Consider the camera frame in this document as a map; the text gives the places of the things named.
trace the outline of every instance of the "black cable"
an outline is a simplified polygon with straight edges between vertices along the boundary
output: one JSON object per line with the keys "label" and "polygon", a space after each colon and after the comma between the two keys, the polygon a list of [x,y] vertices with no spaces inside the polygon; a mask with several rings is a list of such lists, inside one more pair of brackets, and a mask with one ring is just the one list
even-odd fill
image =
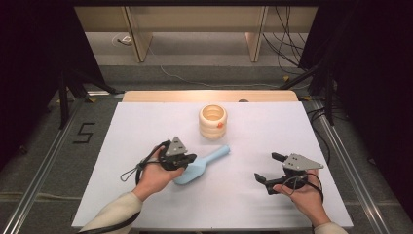
{"label": "black cable", "polygon": [[294,48],[299,49],[299,50],[304,50],[304,48],[302,48],[302,47],[296,46],[296,45],[294,45],[294,44],[288,44],[288,43],[286,43],[286,42],[283,42],[282,39],[280,39],[280,38],[276,35],[275,32],[273,32],[273,36],[274,36],[278,41],[280,41],[281,43],[284,43],[286,46],[294,47]]}
{"label": "black cable", "polygon": [[303,36],[301,36],[301,33],[298,33],[298,36],[301,38],[301,40],[303,40],[304,44],[306,44],[306,40],[304,40]]}
{"label": "black cable", "polygon": [[[294,45],[294,42],[293,42],[293,40],[291,39],[291,35],[290,35],[290,33],[289,33],[289,15],[290,15],[290,12],[291,12],[291,7],[288,7],[288,6],[287,6],[285,9],[286,9],[286,14],[285,14],[286,24],[283,23],[283,20],[282,20],[282,17],[281,17],[281,15],[280,15],[280,13],[279,13],[279,10],[278,10],[278,8],[276,7],[277,15],[278,15],[278,17],[279,17],[279,19],[280,19],[280,22],[282,23],[282,28],[284,29],[284,35],[282,36],[282,40],[283,40],[284,36],[287,35],[288,38],[289,38],[290,44]],[[295,57],[295,59],[297,60],[297,62],[299,62],[299,59],[298,59],[297,56],[295,55],[294,49],[293,49],[292,47],[291,47],[291,51],[292,51],[292,53],[294,54],[294,57]]]}
{"label": "black cable", "polygon": [[156,147],[149,153],[148,156],[146,156],[142,161],[140,161],[140,163],[138,163],[138,164],[136,165],[136,167],[134,167],[133,169],[131,169],[131,170],[129,170],[129,171],[121,174],[121,181],[123,181],[123,182],[127,181],[128,178],[131,177],[131,175],[132,175],[134,172],[136,172],[135,183],[136,183],[136,184],[139,184],[140,174],[142,173],[143,168],[146,167],[146,166],[147,166],[148,164],[150,164],[150,163],[159,163],[158,161],[157,161],[157,162],[148,162],[149,159],[152,157],[152,155],[153,155],[159,148],[161,148],[162,146],[167,146],[167,145],[169,145],[169,144],[170,144],[170,141],[167,140],[167,141],[162,142],[162,143],[159,144],[158,146],[156,146]]}
{"label": "black cable", "polygon": [[321,117],[322,115],[324,115],[324,112],[320,113],[321,111],[324,111],[324,107],[319,109],[318,111],[316,111],[315,113],[313,113],[313,116],[311,118],[311,123],[314,123],[315,120],[317,120],[319,117]]}
{"label": "black cable", "polygon": [[310,110],[310,111],[307,112],[307,115],[309,115],[311,113],[314,113],[314,112],[317,112],[317,111],[322,111],[322,110],[324,110],[324,107],[322,107],[320,109]]}
{"label": "black cable", "polygon": [[[297,181],[298,181],[298,179],[300,178],[300,175],[297,175],[297,176],[294,176],[294,177],[290,177],[290,178],[288,178],[286,181],[284,181],[283,182],[283,184],[282,184],[282,191],[284,191],[286,194],[288,194],[288,196],[291,196],[294,192],[295,192],[295,190],[296,190],[296,186],[297,186]],[[284,186],[287,186],[287,184],[292,180],[292,179],[294,179],[294,186],[292,186],[292,192],[291,193],[287,193],[285,190],[283,190],[283,187]]]}
{"label": "black cable", "polygon": [[310,183],[309,181],[306,181],[306,184],[312,186],[313,188],[316,189],[316,191],[319,193],[320,197],[321,197],[321,202],[324,202],[324,194],[322,193],[322,184],[321,184],[321,180],[319,179],[319,177],[315,174],[311,174],[311,173],[307,173],[307,176],[311,175],[311,176],[315,176],[316,179],[319,181],[319,187],[315,186],[313,183]]}
{"label": "black cable", "polygon": [[342,117],[339,117],[339,116],[337,116],[337,115],[332,115],[334,118],[336,118],[336,119],[339,119],[339,120],[342,120],[342,121],[349,121],[349,119],[345,119],[345,118],[342,118]]}
{"label": "black cable", "polygon": [[262,34],[264,39],[266,40],[268,46],[278,55],[278,63],[279,63],[279,67],[280,69],[285,72],[285,73],[289,73],[289,74],[293,74],[293,75],[301,75],[300,73],[295,73],[295,72],[291,72],[291,71],[287,71],[285,70],[281,64],[280,64],[280,57],[282,57],[283,59],[287,60],[288,62],[292,63],[293,65],[298,67],[298,64],[295,63],[295,61],[291,60],[290,58],[288,58],[286,55],[284,55],[282,52],[280,52],[265,36],[265,34]]}
{"label": "black cable", "polygon": [[116,231],[116,230],[124,228],[124,227],[130,225],[131,223],[133,223],[137,219],[139,214],[140,214],[140,212],[132,215],[130,218],[128,218],[127,220],[125,220],[123,222],[120,222],[120,223],[117,223],[117,224],[114,224],[114,225],[111,225],[111,226],[86,230],[86,231],[83,231],[83,232],[78,232],[78,234],[101,234],[101,233],[108,233],[108,232]]}
{"label": "black cable", "polygon": [[316,63],[316,58],[317,55],[321,52],[321,49],[328,44],[328,41],[330,41],[331,36],[328,37],[321,45],[319,45],[319,47],[314,51],[313,53],[313,58],[312,58],[312,63]]}

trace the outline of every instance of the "black wall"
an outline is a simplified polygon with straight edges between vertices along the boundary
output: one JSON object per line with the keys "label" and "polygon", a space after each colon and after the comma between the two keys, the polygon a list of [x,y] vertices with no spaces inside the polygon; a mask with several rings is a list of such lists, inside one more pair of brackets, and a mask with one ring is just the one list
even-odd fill
{"label": "black wall", "polygon": [[338,93],[377,167],[413,219],[413,5],[361,1]]}
{"label": "black wall", "polygon": [[1,169],[45,113],[62,71],[74,68],[103,78],[65,1],[3,0],[0,9]]}

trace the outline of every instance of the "wrist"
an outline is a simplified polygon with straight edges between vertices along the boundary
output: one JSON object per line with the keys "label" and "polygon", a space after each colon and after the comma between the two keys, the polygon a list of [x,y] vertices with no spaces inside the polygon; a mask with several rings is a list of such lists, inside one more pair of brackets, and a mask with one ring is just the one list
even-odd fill
{"label": "wrist", "polygon": [[147,186],[139,183],[132,191],[132,193],[140,200],[145,201],[153,192],[147,188]]}
{"label": "wrist", "polygon": [[322,211],[322,212],[319,212],[319,213],[309,214],[309,215],[307,215],[307,217],[310,220],[310,222],[313,224],[314,227],[318,227],[320,225],[331,222],[330,218],[328,217],[328,215],[325,211]]}

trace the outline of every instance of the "black strap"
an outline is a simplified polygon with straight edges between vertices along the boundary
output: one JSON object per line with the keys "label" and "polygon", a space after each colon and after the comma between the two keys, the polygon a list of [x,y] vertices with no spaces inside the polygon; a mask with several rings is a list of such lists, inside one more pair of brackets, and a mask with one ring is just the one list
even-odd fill
{"label": "black strap", "polygon": [[138,163],[138,164],[136,165],[136,167],[134,167],[133,169],[131,169],[131,170],[123,173],[123,174],[121,175],[121,181],[123,181],[123,182],[127,181],[128,178],[129,178],[134,172],[136,172],[135,183],[136,183],[136,184],[139,184],[140,174],[142,173],[143,168],[145,168],[146,165],[148,164],[149,159],[151,159],[152,155],[153,155],[159,148],[161,148],[163,145],[164,145],[164,146],[167,146],[167,145],[169,145],[169,143],[170,143],[170,141],[167,140],[167,141],[162,142],[160,145],[156,146],[156,147],[149,153],[148,156],[146,156],[142,161],[140,161],[140,163]]}
{"label": "black strap", "polygon": [[79,234],[101,234],[101,233],[116,231],[116,230],[124,228],[124,227],[128,226],[129,224],[133,223],[137,219],[139,214],[140,214],[140,212],[134,214],[133,216],[131,216],[127,220],[125,220],[123,222],[120,222],[118,224],[114,224],[114,225],[107,226],[107,227],[100,227],[100,228],[96,228],[96,229],[86,230],[86,231],[78,232],[78,233]]}
{"label": "black strap", "polygon": [[308,180],[306,180],[306,184],[312,186],[314,189],[316,189],[316,191],[319,193],[320,197],[321,197],[321,202],[324,202],[324,194],[322,193],[322,184],[321,184],[321,180],[319,180],[319,177],[315,174],[309,174],[307,173],[307,175],[311,175],[311,176],[315,176],[316,179],[319,181],[319,187],[315,186],[314,184],[310,183]]}

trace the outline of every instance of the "aluminum rail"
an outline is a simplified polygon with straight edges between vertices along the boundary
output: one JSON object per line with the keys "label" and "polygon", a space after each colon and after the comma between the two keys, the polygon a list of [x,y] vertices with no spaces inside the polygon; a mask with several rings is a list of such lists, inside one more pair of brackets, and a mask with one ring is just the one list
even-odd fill
{"label": "aluminum rail", "polygon": [[82,106],[84,100],[83,99],[76,99],[73,103],[72,113],[64,126],[63,129],[59,130],[52,146],[50,147],[45,159],[43,160],[42,164],[40,165],[39,170],[37,171],[36,175],[30,182],[27,190],[23,194],[19,204],[17,205],[16,209],[10,216],[10,219],[6,225],[6,228],[3,231],[3,234],[17,234],[19,233],[30,209],[36,199],[37,194],[39,193],[46,177],[52,168],[56,157],[64,143],[64,140],[67,136],[67,133],[72,126],[73,120]]}
{"label": "aluminum rail", "polygon": [[[323,107],[319,100],[315,100],[313,106],[315,109]],[[330,126],[324,116],[321,116],[320,119],[374,232],[377,234],[391,233],[334,126]]]}

